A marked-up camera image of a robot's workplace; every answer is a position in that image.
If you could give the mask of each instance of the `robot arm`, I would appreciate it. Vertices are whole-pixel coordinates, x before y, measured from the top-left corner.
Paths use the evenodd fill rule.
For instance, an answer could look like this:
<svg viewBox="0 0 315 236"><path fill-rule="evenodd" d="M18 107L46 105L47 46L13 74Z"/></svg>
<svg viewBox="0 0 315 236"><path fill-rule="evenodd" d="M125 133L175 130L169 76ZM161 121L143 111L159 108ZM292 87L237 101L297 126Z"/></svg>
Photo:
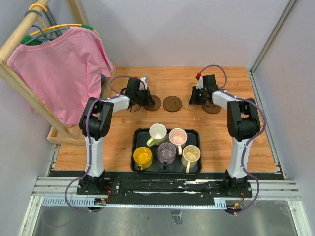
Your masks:
<svg viewBox="0 0 315 236"><path fill-rule="evenodd" d="M139 104L140 106L151 106L155 104L151 98L147 81L147 77L142 77L141 79L130 77L127 87L122 90L125 91L125 93L121 93L108 100L99 101L95 104L92 109L92 114L89 117L89 134L92 142L92 161L91 167L87 172L87 178L100 178L100 176L104 173L103 146L105 136L110 128L112 114L120 110L131 108L135 104ZM87 137L85 127L89 108L95 100L96 98L93 97L88 100L79 124L80 129L82 129L82 133L85 136L84 138L87 146L87 165L85 171L87 171L90 165L90 142Z"/></svg>
<svg viewBox="0 0 315 236"><path fill-rule="evenodd" d="M206 101L227 110L227 128L232 137L231 161L226 170L228 188L242 187L247 182L247 174L243 168L247 167L248 156L252 141L247 145L242 165L242 154L245 143L260 131L257 108L252 104L237 100L218 89L214 75L201 76L197 86L193 87L190 104L201 105Z"/></svg>
<svg viewBox="0 0 315 236"><path fill-rule="evenodd" d="M257 109L251 104L232 98L221 91L212 93L212 102L227 110L227 128L232 137L232 155L227 172L232 179L244 178L247 174L243 168L246 169L247 167L253 141L246 148L244 166L242 166L241 160L245 143L260 131Z"/></svg>

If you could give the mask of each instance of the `red wire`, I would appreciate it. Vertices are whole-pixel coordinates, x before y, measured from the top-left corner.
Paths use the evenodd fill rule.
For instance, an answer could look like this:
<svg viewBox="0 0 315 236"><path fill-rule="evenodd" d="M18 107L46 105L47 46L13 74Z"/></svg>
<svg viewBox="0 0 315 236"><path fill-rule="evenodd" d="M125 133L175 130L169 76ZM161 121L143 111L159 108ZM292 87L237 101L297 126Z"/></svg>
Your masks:
<svg viewBox="0 0 315 236"><path fill-rule="evenodd" d="M112 196L112 189L109 186L104 187L105 189L107 189L108 191L108 196L107 196L107 201L110 199L110 197Z"/></svg>
<svg viewBox="0 0 315 236"><path fill-rule="evenodd" d="M245 193L244 193L243 190L241 190L241 193L242 193L242 195L243 195L243 198L242 198L242 200L241 200L240 202L238 202L238 204L241 204L241 203L244 201L244 198L245 198Z"/></svg>

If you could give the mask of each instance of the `wooden board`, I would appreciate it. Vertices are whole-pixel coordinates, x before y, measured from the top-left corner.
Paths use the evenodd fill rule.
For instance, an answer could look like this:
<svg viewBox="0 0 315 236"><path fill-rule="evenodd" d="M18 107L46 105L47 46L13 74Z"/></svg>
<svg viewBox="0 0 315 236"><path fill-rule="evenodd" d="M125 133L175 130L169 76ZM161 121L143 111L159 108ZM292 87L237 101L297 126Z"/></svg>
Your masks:
<svg viewBox="0 0 315 236"><path fill-rule="evenodd" d="M148 76L150 92L163 101L174 95L180 99L190 97L195 76L202 67L120 67L116 75ZM226 89L240 97L254 97L251 83L244 67L226 67ZM209 68L204 74L215 74L218 85L224 83L224 75L218 68ZM127 78L119 78L113 86L121 90ZM195 129L199 132L202 153L202 171L216 172L227 169L232 149L232 138L227 131L227 111L216 115L203 111L199 106L194 111L181 108L170 113L163 106L155 112L141 108L135 113L119 111L113 114L111 128L104 144L103 162L106 170L130 171L133 134L138 128L149 128L162 123L166 128ZM83 170L86 165L86 147L61 145L55 169ZM256 138L250 152L248 170L252 172L275 172L276 166L265 134Z"/></svg>
<svg viewBox="0 0 315 236"><path fill-rule="evenodd" d="M82 9L78 0L67 0L67 4L75 23L86 24L86 20L82 14Z"/></svg>

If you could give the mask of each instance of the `white mug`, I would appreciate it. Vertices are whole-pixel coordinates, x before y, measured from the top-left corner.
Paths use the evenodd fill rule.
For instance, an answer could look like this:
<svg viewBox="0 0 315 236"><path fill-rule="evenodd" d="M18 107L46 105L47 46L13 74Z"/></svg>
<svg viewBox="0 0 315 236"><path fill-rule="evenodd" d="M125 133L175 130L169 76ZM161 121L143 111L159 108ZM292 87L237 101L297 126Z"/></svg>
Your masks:
<svg viewBox="0 0 315 236"><path fill-rule="evenodd" d="M180 128L172 129L169 132L169 141L174 144L179 155L182 155L182 150L185 147L187 141L187 133Z"/></svg>
<svg viewBox="0 0 315 236"><path fill-rule="evenodd" d="M186 166L186 173L194 167L200 158L200 149L195 145L188 145L183 150L182 164Z"/></svg>
<svg viewBox="0 0 315 236"><path fill-rule="evenodd" d="M151 147L153 145L161 145L165 142L166 138L166 128L162 124L154 124L150 127L150 139L147 141L147 146Z"/></svg>

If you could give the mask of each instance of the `mug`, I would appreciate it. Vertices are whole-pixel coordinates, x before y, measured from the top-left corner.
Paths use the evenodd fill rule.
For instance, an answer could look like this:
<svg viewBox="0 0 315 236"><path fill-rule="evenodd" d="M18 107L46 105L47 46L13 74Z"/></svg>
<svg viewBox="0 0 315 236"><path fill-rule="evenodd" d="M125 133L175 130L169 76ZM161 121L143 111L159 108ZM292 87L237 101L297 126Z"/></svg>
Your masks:
<svg viewBox="0 0 315 236"><path fill-rule="evenodd" d="M187 133L180 128L172 129L169 132L169 140L178 150L178 154L182 155L182 149L187 141Z"/></svg>
<svg viewBox="0 0 315 236"><path fill-rule="evenodd" d="M158 159L163 164L163 169L166 169L167 164L174 162L176 157L176 148L171 143L162 143L157 149Z"/></svg>
<svg viewBox="0 0 315 236"><path fill-rule="evenodd" d="M189 169L194 167L200 158L200 150L195 145L188 145L183 150L182 164L186 166L186 173Z"/></svg>
<svg viewBox="0 0 315 236"><path fill-rule="evenodd" d="M133 153L134 162L138 171L149 168L152 164L152 152L147 147L138 147Z"/></svg>
<svg viewBox="0 0 315 236"><path fill-rule="evenodd" d="M165 142L166 128L162 124L154 124L149 130L151 138L147 141L147 146L161 145Z"/></svg>

